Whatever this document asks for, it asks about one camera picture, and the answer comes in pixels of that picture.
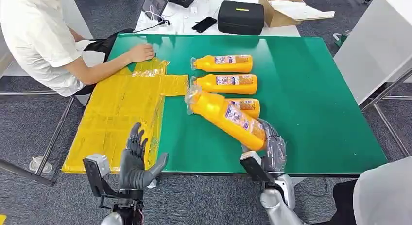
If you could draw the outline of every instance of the black bag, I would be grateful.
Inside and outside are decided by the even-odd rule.
[[[259,35],[265,25],[263,5],[225,0],[218,15],[218,29],[221,32]]]

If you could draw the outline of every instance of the white t-shirt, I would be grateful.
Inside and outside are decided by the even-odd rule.
[[[59,0],[1,0],[0,22],[15,60],[62,96],[85,85],[62,66],[82,55],[63,20]]]
[[[357,225],[412,224],[412,156],[362,173],[353,191]]]

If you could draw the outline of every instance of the orange juice bottle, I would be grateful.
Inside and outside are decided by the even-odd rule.
[[[259,118],[260,102],[257,99],[226,99],[230,104],[236,106],[242,112],[253,118]]]
[[[192,70],[205,72],[250,73],[252,70],[251,55],[205,56],[200,59],[191,58]]]
[[[201,115],[250,150],[258,151],[264,147],[266,133],[262,124],[229,103],[224,96],[193,86],[188,90],[185,102],[191,112]]]
[[[207,92],[252,95],[258,89],[258,78],[253,74],[209,74],[202,78],[191,77],[190,85],[201,86]]]

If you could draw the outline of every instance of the green tabletop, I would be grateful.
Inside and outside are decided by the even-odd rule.
[[[120,34],[110,59],[146,42],[170,61],[168,74],[189,77],[206,75],[190,70],[191,57],[252,55],[256,94],[225,96],[260,100],[260,117],[287,143],[288,174],[360,174],[387,161],[321,38]],[[245,172],[239,142],[201,116],[187,115],[182,96],[166,98],[162,152],[170,154],[166,172]]]

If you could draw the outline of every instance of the gray carpet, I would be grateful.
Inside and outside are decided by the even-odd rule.
[[[139,0],[75,0],[95,38],[134,27]],[[298,26],[302,36],[321,36],[332,54],[336,52],[332,33],[353,28],[366,7],[363,0],[305,0],[315,8],[335,10],[334,19],[305,22]],[[2,90],[33,90],[44,88],[31,78],[3,77]],[[412,92],[402,85],[397,93]],[[56,123],[66,106],[60,96],[0,98],[0,158],[28,167],[32,156],[43,154]],[[412,103],[384,101],[382,109],[407,146],[410,135]],[[50,162],[60,169],[70,148],[83,109],[75,104],[70,111]],[[365,113],[387,158],[402,158],[396,143],[373,109]],[[57,180],[45,187],[14,174],[0,171],[0,214],[8,215],[6,225],[98,225],[107,214],[97,208],[98,200],[91,193],[85,175],[53,171]],[[309,223],[330,219],[335,212],[333,186],[348,179],[329,178],[327,187],[321,178],[308,178],[295,187],[296,213]],[[108,182],[116,188],[117,176]],[[259,204],[260,185],[248,177],[170,176],[162,177],[159,186],[145,191],[145,224],[268,224]]]

